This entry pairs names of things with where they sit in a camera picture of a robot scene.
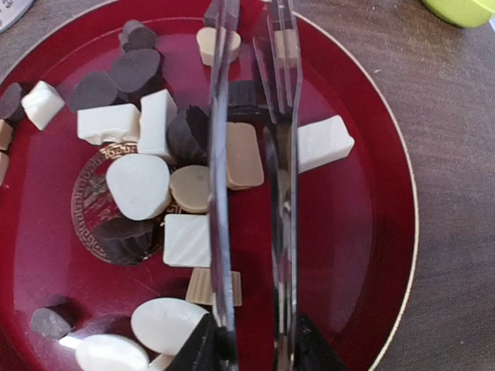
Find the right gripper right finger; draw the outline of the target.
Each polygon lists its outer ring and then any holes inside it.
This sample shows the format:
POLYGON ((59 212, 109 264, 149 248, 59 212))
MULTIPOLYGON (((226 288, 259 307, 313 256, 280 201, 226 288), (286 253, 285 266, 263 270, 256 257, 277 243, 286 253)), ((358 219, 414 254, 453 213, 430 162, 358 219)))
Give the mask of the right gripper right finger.
POLYGON ((305 313, 298 317, 297 360, 302 371, 349 371, 312 319, 305 313))

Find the metal tongs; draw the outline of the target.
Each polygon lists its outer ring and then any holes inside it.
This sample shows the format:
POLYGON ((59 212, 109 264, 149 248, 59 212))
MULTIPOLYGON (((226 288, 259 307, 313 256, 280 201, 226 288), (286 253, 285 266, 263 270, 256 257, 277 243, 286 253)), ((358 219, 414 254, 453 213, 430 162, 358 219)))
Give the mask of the metal tongs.
POLYGON ((210 81, 210 280, 222 370, 239 367, 227 193, 268 182, 274 288, 274 368, 298 367, 299 32, 290 1, 270 1, 252 39, 254 76, 233 85, 240 4, 217 6, 210 81))

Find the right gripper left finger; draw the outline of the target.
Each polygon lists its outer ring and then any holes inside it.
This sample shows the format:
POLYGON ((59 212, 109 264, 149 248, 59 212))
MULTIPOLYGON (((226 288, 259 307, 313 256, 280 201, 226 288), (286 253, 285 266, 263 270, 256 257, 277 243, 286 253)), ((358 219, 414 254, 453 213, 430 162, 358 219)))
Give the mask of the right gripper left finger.
POLYGON ((166 371, 225 370, 232 364, 231 333, 204 315, 166 371))

